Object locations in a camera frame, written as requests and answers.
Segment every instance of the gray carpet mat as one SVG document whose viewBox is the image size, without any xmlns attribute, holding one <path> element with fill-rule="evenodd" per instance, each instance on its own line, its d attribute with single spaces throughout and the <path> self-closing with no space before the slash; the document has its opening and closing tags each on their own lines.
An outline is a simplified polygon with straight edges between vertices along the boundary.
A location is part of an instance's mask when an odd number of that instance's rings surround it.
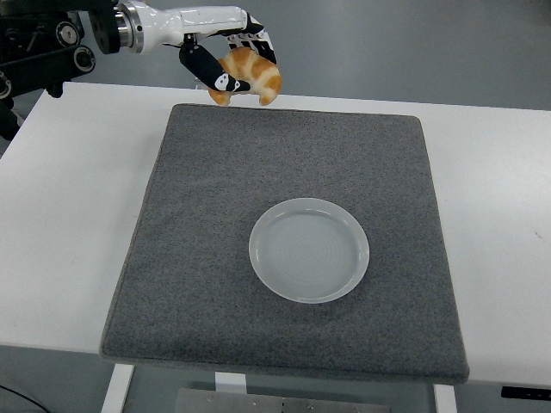
<svg viewBox="0 0 551 413">
<path fill-rule="evenodd" d="M 351 292 L 305 305 L 272 293 L 251 230 L 299 197 L 351 213 L 369 240 Z M 417 118 L 173 108 L 101 355 L 322 379 L 467 379 L 436 196 Z"/>
</svg>

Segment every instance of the white plate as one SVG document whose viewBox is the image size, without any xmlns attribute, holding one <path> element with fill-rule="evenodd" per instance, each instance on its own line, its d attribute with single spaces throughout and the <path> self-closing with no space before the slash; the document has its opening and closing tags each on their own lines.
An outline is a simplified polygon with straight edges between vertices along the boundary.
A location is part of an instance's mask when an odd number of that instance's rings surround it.
<svg viewBox="0 0 551 413">
<path fill-rule="evenodd" d="M 358 221 L 326 200 L 297 198 L 270 208 L 255 224 L 249 256 L 258 278 L 285 299 L 333 301 L 368 268 L 368 238 Z"/>
</svg>

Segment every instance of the metal plate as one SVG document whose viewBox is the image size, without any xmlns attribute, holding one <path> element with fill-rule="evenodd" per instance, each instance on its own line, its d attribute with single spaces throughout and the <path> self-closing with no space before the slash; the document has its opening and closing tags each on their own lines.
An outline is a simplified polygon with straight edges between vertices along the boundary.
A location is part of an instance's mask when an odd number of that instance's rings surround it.
<svg viewBox="0 0 551 413">
<path fill-rule="evenodd" d="M 390 413 L 387 406 L 180 389 L 175 413 Z"/>
</svg>

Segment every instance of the croissant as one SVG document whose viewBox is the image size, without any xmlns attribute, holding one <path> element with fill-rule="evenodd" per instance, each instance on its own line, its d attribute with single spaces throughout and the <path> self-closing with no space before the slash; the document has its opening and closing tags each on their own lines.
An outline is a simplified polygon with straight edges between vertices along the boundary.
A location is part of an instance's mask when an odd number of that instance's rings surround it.
<svg viewBox="0 0 551 413">
<path fill-rule="evenodd" d="M 251 85 L 251 90 L 245 92 L 226 92 L 209 88 L 208 94 L 220 106 L 229 105 L 230 98 L 236 93 L 259 95 L 260 104 L 266 106 L 277 98 L 282 89 L 282 76 L 277 66 L 249 47 L 232 49 L 218 61 L 226 73 Z"/>
</svg>

